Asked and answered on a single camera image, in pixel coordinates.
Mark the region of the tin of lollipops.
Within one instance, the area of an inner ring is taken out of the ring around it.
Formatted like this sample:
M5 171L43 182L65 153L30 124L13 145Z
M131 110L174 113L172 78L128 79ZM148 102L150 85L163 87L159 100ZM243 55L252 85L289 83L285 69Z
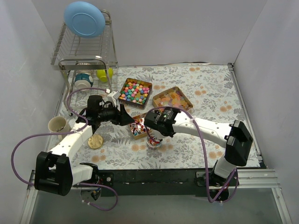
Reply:
M134 116L134 122L130 123L128 126L130 128L130 131L132 133L133 139L138 140L143 137L147 137L148 134L152 133L152 130L150 128L145 128L144 122L145 122L146 113Z

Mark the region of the clear glass bowl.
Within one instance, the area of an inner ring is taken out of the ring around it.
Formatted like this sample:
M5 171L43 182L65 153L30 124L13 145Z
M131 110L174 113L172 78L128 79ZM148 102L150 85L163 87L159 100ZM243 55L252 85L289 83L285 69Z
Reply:
M147 144L150 148L158 148L162 145L162 140L159 140L156 137L148 137Z

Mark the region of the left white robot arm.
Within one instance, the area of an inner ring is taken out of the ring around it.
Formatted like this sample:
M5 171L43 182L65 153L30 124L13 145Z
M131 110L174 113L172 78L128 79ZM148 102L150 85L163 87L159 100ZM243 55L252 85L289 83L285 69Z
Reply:
M87 107L75 122L73 133L66 135L49 152L41 152L37 156L35 189L65 196L73 185L81 182L90 187L96 186L100 180L97 166L82 163L73 167L71 161L102 122L126 126L134 119L126 112L124 104L116 106L114 101L104 102L102 96L91 95Z

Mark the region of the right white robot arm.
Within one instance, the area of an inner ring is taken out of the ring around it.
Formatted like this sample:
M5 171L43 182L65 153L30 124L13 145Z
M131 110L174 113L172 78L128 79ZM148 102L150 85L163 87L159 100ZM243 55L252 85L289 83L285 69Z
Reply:
M235 120L232 124L212 122L192 117L187 111L176 107L166 107L161 114L148 112L144 124L153 131L149 137L151 145L158 145L165 137L183 133L224 148L225 153L206 177L211 186L223 186L237 167L247 165L253 138L242 121Z

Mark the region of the tin of star candies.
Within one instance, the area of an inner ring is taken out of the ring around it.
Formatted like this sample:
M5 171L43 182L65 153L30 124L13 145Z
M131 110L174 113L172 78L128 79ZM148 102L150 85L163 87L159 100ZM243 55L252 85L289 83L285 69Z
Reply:
M119 103L135 107L137 109L145 109L152 93L152 83L127 78L121 88Z

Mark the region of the gold round lid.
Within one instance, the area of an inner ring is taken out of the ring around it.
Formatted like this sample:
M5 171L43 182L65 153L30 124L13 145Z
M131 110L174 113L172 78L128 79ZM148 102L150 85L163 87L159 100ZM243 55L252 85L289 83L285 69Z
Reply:
M92 137L88 139L88 146L91 149L98 149L102 145L103 145L103 138L98 134L94 134Z

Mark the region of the yellow-green bowl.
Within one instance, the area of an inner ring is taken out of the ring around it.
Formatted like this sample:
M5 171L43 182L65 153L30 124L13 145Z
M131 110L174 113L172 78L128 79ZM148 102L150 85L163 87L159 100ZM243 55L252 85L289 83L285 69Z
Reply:
M108 78L107 78L107 76L106 76L106 72L105 72L105 70L96 70L96 72L97 72L97 78L100 80L100 81L102 81L102 82L107 82L108 81ZM112 76L113 76L113 74L114 74L114 71L113 71L113 69L112 68L109 68L108 69L108 75L109 75L109 78L111 79L112 78Z

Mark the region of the teal and white bowl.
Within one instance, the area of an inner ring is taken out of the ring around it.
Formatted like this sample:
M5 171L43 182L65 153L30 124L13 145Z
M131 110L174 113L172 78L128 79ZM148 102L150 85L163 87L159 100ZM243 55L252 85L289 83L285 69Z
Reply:
M90 88L93 86L93 77L91 73L83 72L75 76L74 85L77 89Z

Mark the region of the beige paper cup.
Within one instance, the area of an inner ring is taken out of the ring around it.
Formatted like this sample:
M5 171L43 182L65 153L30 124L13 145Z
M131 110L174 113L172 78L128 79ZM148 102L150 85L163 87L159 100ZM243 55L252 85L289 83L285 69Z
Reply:
M66 133L71 131L71 127L64 117L56 116L48 122L48 130L51 133Z

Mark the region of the floral table mat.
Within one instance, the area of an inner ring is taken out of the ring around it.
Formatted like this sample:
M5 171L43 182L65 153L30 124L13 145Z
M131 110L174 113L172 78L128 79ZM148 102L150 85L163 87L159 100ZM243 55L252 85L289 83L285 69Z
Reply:
M152 96L178 87L193 104L192 116L214 122L246 121L234 82L226 65L120 67L117 87L120 91L127 78L152 83ZM148 147L147 139L133 139L128 126L101 124L97 134L103 137L99 149L85 143L71 164L96 164L100 169L155 169L213 167L225 150L221 146L188 134L165 138L156 149Z

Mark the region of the patterned small bowl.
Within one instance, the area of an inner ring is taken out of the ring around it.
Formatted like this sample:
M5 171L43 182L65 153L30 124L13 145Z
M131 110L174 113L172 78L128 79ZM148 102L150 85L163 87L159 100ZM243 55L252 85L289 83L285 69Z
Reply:
M82 63L76 63L76 66L84 66L82 70L77 70L78 73L91 73L91 70L88 70L86 66L91 65L90 63L82 62Z

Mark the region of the metal dish rack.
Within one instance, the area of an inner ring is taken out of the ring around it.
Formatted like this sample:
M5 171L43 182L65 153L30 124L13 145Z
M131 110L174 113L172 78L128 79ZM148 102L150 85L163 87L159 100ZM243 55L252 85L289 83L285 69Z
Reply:
M116 57L114 34L112 28L111 15L107 10L101 10L106 26L103 33L95 38L83 38L73 34L65 23L59 32L58 40L51 57L51 65L55 70L60 71L65 88L63 90L63 104L67 108L67 97L75 90L74 81L78 74L77 70L82 70L84 66L76 66L76 63L90 63L86 66L93 71L93 86L97 88L116 90L118 60ZM96 70L108 71L114 69L114 75L107 82L101 82L96 78Z

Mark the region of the blue plate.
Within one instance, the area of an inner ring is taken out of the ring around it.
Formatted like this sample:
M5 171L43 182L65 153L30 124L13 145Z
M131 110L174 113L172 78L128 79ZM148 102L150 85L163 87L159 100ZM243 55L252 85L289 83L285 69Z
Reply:
M103 13L84 1L72 2L65 8L64 22L73 34L83 38L100 36L106 26Z

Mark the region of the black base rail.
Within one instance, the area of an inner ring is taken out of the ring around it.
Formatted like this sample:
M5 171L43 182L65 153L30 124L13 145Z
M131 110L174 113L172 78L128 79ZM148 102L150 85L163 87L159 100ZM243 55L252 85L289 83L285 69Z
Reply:
M97 170L91 180L113 188L120 196L207 196L203 168Z

